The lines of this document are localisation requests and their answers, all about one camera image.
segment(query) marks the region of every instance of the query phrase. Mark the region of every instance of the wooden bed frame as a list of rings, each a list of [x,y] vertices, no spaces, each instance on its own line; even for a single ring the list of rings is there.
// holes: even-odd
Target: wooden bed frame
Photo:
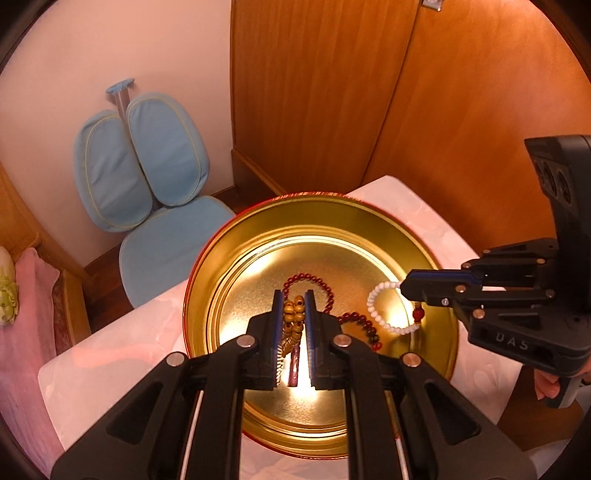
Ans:
[[[61,272],[70,341],[75,345],[90,336],[84,292],[92,294],[92,278],[41,226],[12,185],[1,163],[0,206],[0,245],[8,250],[15,262],[27,248],[36,248],[45,262]]]

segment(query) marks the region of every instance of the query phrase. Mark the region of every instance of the wooden door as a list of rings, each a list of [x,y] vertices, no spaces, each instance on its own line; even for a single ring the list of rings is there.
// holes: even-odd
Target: wooden door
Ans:
[[[236,0],[234,157],[276,192],[361,185],[418,0]]]
[[[420,8],[363,182],[398,177],[476,250],[554,236],[523,139],[591,133],[591,85],[528,0]]]

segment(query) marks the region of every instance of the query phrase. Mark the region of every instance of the chair backrest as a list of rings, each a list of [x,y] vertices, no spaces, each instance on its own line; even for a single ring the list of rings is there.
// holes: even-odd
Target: chair backrest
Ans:
[[[129,134],[114,111],[89,119],[74,146],[74,177],[92,221],[108,232],[137,227],[154,198],[168,207],[193,200],[209,176],[203,139],[187,112],[162,93],[127,107]]]
[[[127,107],[127,123],[158,201],[175,207],[195,198],[209,175],[209,158],[183,107],[163,93],[146,93]]]
[[[116,112],[90,118],[74,145],[74,178],[92,221],[107,232],[125,232],[150,215],[152,193]]]

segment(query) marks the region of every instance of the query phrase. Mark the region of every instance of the pink wall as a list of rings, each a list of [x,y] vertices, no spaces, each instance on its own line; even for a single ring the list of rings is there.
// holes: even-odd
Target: pink wall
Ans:
[[[110,85],[133,77],[132,98],[159,91],[177,99],[210,156],[204,193],[232,185],[229,35],[230,0],[59,0],[17,48],[0,75],[0,160],[82,265],[121,239],[90,221],[72,174],[78,130],[115,109]]]

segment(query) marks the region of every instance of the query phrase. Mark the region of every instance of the chair seat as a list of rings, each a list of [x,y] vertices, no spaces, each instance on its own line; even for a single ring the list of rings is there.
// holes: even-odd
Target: chair seat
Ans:
[[[213,197],[161,208],[121,244],[119,269],[134,308],[186,280],[209,239],[234,213]]]

